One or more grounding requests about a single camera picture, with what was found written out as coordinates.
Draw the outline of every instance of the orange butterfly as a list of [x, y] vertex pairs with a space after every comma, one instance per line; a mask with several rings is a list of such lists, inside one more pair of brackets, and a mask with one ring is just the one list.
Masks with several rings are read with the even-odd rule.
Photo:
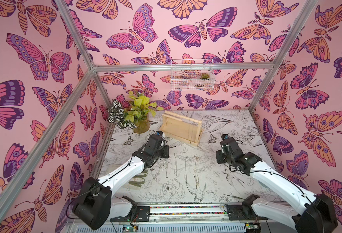
[[[40, 137], [43, 135], [44, 131], [47, 129], [42, 123], [40, 123], [37, 120], [32, 121], [32, 132], [31, 134], [34, 136], [34, 141], [38, 142]], [[47, 151], [44, 153], [42, 159], [43, 162], [39, 166], [39, 168], [42, 168], [44, 162], [49, 161], [50, 159], [53, 159], [53, 157], [58, 154], [58, 156], [66, 157], [67, 160], [69, 160], [69, 157], [67, 156], [67, 153], [70, 151], [70, 142], [73, 139], [75, 133], [75, 123], [71, 123], [64, 131], [61, 133], [60, 138], [58, 138], [58, 135], [52, 140], [51, 144], [48, 146]]]
[[289, 61], [286, 61], [286, 57], [285, 57], [285, 59], [281, 62], [280, 67], [278, 68], [277, 74], [281, 73], [280, 80], [283, 80], [286, 77], [286, 74], [291, 73], [295, 71], [296, 69], [295, 64], [286, 64], [288, 62]]
[[0, 223], [0, 233], [6, 232], [24, 232], [30, 233], [35, 221], [35, 212], [38, 212], [38, 217], [43, 222], [47, 222], [47, 211], [43, 204], [53, 205], [58, 202], [62, 196], [62, 176], [64, 174], [64, 166], [61, 165], [57, 168], [57, 170], [52, 175], [51, 179], [48, 182], [47, 187], [45, 188], [42, 199], [39, 200], [39, 197], [35, 199], [34, 202], [24, 201], [23, 203], [31, 203], [35, 204], [34, 208], [30, 208], [19, 213], [16, 213]]
[[313, 149], [313, 152], [322, 162], [335, 167], [334, 156], [322, 138], [324, 138], [325, 134], [332, 134], [324, 133], [325, 131], [332, 130], [342, 123], [342, 111], [327, 112], [319, 117], [317, 115], [307, 117], [305, 114], [303, 116], [305, 117], [305, 127], [308, 129], [308, 132], [304, 133], [303, 140], [298, 142], [304, 142], [308, 149]]
[[279, 109], [276, 109], [273, 112], [273, 114], [280, 114], [277, 120], [278, 128], [280, 129], [285, 128], [290, 133], [297, 135], [298, 130], [296, 129], [294, 122], [291, 120], [289, 115], [285, 113], [285, 111], [289, 112], [286, 108], [287, 105], [285, 106], [286, 97], [287, 97], [287, 81], [283, 82], [280, 91], [278, 92], [278, 94], [275, 94], [273, 97], [274, 104], [277, 107], [280, 107]]
[[[119, 61], [107, 54], [102, 55], [103, 58], [105, 59], [106, 63], [109, 66], [115, 66], [115, 65], [120, 65]], [[123, 87], [123, 90], [126, 90], [126, 84], [120, 80], [119, 78], [124, 78], [124, 75], [130, 75], [133, 73], [136, 73], [137, 71], [110, 71], [110, 72], [105, 72], [106, 75], [100, 76], [100, 79], [103, 83], [111, 83], [113, 85], [119, 85]]]
[[[124, 6], [132, 8], [129, 0], [118, 0]], [[93, 0], [79, 0], [76, 7], [80, 10], [91, 12], [102, 12], [108, 5], [109, 0], [93, 1]], [[110, 0], [109, 7], [102, 13], [102, 16], [106, 19], [115, 19], [118, 16], [118, 6], [115, 0]]]
[[263, 17], [263, 19], [260, 18], [260, 15], [257, 12], [254, 12], [254, 16], [256, 19], [248, 22], [248, 24], [257, 22], [259, 23], [238, 30], [230, 35], [230, 37], [240, 40], [247, 40], [251, 37], [253, 37], [254, 40], [263, 38], [266, 40], [265, 44], [267, 45], [270, 41], [270, 32], [266, 27], [262, 25], [271, 25], [273, 24], [273, 21], [264, 18], [284, 16], [287, 13], [293, 11], [298, 5], [299, 3], [295, 3], [291, 7], [287, 8], [284, 7], [283, 3], [281, 3], [280, 1], [275, 3], [274, 0], [256, 0], [256, 6], [258, 7], [259, 13]]
[[267, 58], [264, 58], [262, 55], [258, 53], [253, 53], [251, 54], [250, 59], [252, 62], [273, 62], [274, 59], [276, 58], [276, 54], [272, 54], [269, 57], [266, 54], [264, 54], [264, 56], [266, 56]]
[[[55, 21], [57, 16], [55, 10], [42, 5], [25, 7], [24, 2], [17, 2], [18, 20], [23, 33], [26, 35], [28, 29], [28, 19], [25, 15], [27, 14], [31, 24], [33, 24], [38, 33], [48, 37], [51, 34], [51, 29], [47, 25], [51, 25]], [[16, 2], [14, 0], [0, 0], [0, 16], [9, 17], [15, 12], [15, 9]]]
[[239, 70], [239, 71], [237, 71], [237, 72], [235, 72], [232, 76], [230, 76], [225, 82], [224, 82], [224, 79], [223, 79], [223, 81], [220, 81], [220, 83], [219, 84], [217, 84], [217, 83], [215, 83], [214, 84], [214, 88], [211, 90], [211, 91], [207, 91], [207, 90], [209, 90], [210, 89], [210, 85], [209, 85], [209, 87], [208, 88], [205, 88], [205, 87], [203, 87], [203, 85], [202, 84], [197, 84], [196, 85], [196, 88], [197, 89], [200, 89], [200, 90], [204, 90], [204, 91], [207, 91], [206, 93], [207, 93], [207, 95], [215, 95], [215, 94], [217, 94], [218, 92], [219, 92], [219, 90], [220, 90], [220, 86], [221, 86], [221, 89], [225, 92], [225, 93], [228, 93], [228, 88], [227, 88], [227, 86], [231, 86], [231, 87], [239, 87], [239, 86], [241, 86], [242, 85], [242, 83], [243, 83], [243, 76], [245, 76], [245, 74], [246, 74], [246, 72], [247, 72], [247, 69], [241, 69], [241, 70]]
[[325, 12], [320, 12], [320, 6], [318, 5], [315, 12], [315, 20], [318, 25], [329, 30], [324, 30], [322, 28], [318, 28], [314, 30], [314, 34], [320, 37], [315, 37], [305, 41], [298, 49], [298, 53], [302, 49], [307, 49], [308, 53], [313, 52], [314, 58], [320, 60], [321, 62], [328, 63], [330, 61], [330, 50], [327, 45], [326, 40], [322, 37], [323, 35], [329, 41], [332, 40], [332, 37], [328, 32], [332, 32], [336, 30], [339, 26], [334, 26], [340, 21], [342, 21], [342, 4], [338, 6], [335, 11], [334, 8], [329, 8]]
[[207, 0], [160, 0], [158, 5], [167, 10], [172, 9], [172, 14], [179, 19], [189, 18], [194, 10], [203, 10]]

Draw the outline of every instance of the butterfly wing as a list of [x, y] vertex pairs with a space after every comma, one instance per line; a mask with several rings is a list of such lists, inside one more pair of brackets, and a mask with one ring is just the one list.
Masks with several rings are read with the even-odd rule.
[[88, 130], [88, 120], [87, 120], [87, 114], [86, 111], [80, 106], [77, 105], [78, 113], [80, 114], [80, 123], [83, 124], [83, 128], [85, 131]]
[[13, 175], [21, 167], [28, 155], [29, 153], [25, 152], [23, 146], [20, 146], [20, 144], [13, 143], [9, 148], [3, 166], [3, 177], [6, 178], [8, 182], [10, 182]]
[[243, 44], [238, 41], [234, 43], [226, 54], [226, 61], [229, 63], [243, 62], [242, 56], [245, 54], [246, 50], [242, 48], [242, 46]]
[[89, 147], [87, 143], [80, 142], [76, 144], [73, 148], [73, 153], [76, 154], [78, 158], [83, 157], [84, 165], [86, 165], [89, 162], [90, 153], [89, 153]]
[[171, 28], [168, 31], [168, 34], [179, 42], [184, 42], [188, 37], [198, 32], [199, 27], [195, 25], [180, 25], [174, 28]]
[[35, 221], [34, 208], [16, 213], [0, 222], [0, 233], [30, 233]]
[[62, 176], [64, 174], [64, 166], [59, 166], [53, 173], [51, 179], [49, 180], [47, 187], [45, 188], [44, 194], [42, 196], [42, 202], [46, 205], [53, 205], [58, 202], [62, 196]]
[[284, 35], [279, 35], [276, 38], [274, 38], [274, 40], [272, 41], [272, 43], [269, 45], [269, 51], [275, 51], [279, 48], [281, 48], [282, 43], [285, 41], [287, 34]]
[[100, 132], [96, 132], [91, 140], [92, 157], [97, 155], [97, 145], [99, 144], [99, 140], [100, 140]]
[[68, 159], [67, 153], [70, 151], [70, 142], [73, 139], [75, 133], [75, 123], [71, 123], [64, 131], [61, 132], [61, 136], [58, 142], [57, 154], [59, 156], [65, 157]]

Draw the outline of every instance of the wooden frame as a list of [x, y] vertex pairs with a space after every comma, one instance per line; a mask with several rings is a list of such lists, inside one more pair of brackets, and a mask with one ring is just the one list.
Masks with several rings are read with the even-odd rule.
[[[189, 118], [170, 111], [165, 111], [162, 116], [163, 125], [159, 130], [161, 130], [167, 137], [172, 137], [195, 147], [198, 146], [203, 133], [201, 120]], [[198, 125], [183, 122], [183, 119], [195, 122]]]

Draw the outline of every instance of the butterfly wallpaper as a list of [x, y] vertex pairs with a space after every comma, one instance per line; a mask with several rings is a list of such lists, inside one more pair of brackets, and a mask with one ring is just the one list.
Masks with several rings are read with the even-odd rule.
[[334, 201], [342, 232], [342, 1], [318, 1], [297, 41], [256, 106], [256, 124], [282, 175]]

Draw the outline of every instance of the table surface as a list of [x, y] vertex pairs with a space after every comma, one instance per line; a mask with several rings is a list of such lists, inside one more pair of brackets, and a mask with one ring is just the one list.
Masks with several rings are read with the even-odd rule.
[[[230, 172], [224, 164], [216, 163], [221, 134], [237, 140], [244, 153], [253, 152], [269, 166], [271, 157], [247, 110], [235, 111], [175, 111], [177, 114], [201, 119], [204, 132], [198, 147], [192, 147], [172, 138], [168, 141], [169, 158], [159, 159], [143, 173], [115, 194], [128, 196], [138, 203], [214, 203], [242, 201], [257, 194], [269, 201], [282, 199], [257, 180], [239, 172]], [[163, 122], [162, 111], [150, 117], [150, 129], [157, 131]], [[115, 127], [106, 152], [100, 175], [105, 175], [125, 163], [149, 138], [149, 133], [137, 134], [130, 128]]]

